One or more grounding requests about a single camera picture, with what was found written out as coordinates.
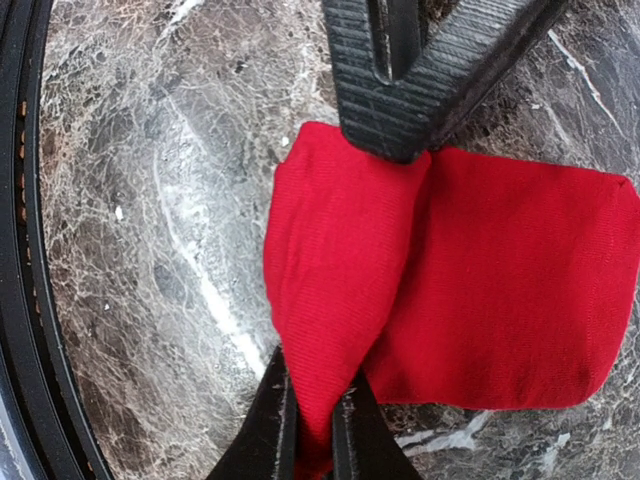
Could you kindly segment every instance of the red cloth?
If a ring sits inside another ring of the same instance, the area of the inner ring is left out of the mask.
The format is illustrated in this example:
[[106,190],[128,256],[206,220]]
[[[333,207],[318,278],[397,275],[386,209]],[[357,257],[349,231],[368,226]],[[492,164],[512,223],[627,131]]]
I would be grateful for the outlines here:
[[265,245],[303,466],[330,465],[330,414],[363,364],[381,403],[585,401],[618,355],[639,257],[624,177],[454,148],[398,166],[305,125]]

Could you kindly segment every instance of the black rubber rim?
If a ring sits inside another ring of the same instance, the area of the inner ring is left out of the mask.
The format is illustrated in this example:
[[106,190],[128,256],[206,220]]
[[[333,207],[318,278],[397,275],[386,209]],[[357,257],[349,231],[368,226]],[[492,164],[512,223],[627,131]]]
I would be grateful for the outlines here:
[[113,476],[65,352],[44,247],[39,101],[51,7],[0,0],[0,391],[25,478],[106,480]]

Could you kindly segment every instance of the marble surface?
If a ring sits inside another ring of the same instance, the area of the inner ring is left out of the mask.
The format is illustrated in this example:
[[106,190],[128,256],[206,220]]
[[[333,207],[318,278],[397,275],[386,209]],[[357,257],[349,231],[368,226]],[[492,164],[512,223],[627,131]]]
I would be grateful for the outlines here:
[[[452,143],[640,186],[639,11],[572,3]],[[118,479],[204,478],[277,343],[274,168],[304,121],[337,120],[320,0],[58,0],[45,63],[46,242],[96,436]],[[586,405],[385,414],[432,480],[640,478],[638,318]]]

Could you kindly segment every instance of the textured grip pad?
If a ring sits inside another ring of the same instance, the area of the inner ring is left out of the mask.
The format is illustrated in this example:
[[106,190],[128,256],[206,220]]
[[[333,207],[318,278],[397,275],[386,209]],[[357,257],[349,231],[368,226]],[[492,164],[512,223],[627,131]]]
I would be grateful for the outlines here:
[[408,163],[436,149],[568,0],[460,0],[409,71],[380,71],[371,0],[324,0],[340,123],[356,147]]

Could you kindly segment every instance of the red fabric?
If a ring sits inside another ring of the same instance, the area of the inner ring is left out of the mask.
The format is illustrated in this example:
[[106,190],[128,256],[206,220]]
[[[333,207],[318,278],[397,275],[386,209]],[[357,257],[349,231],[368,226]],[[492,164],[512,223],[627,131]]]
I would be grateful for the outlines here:
[[330,414],[363,364],[381,403],[585,401],[617,357],[639,257],[624,177],[453,148],[397,166],[305,125],[265,245],[302,466],[330,466]]

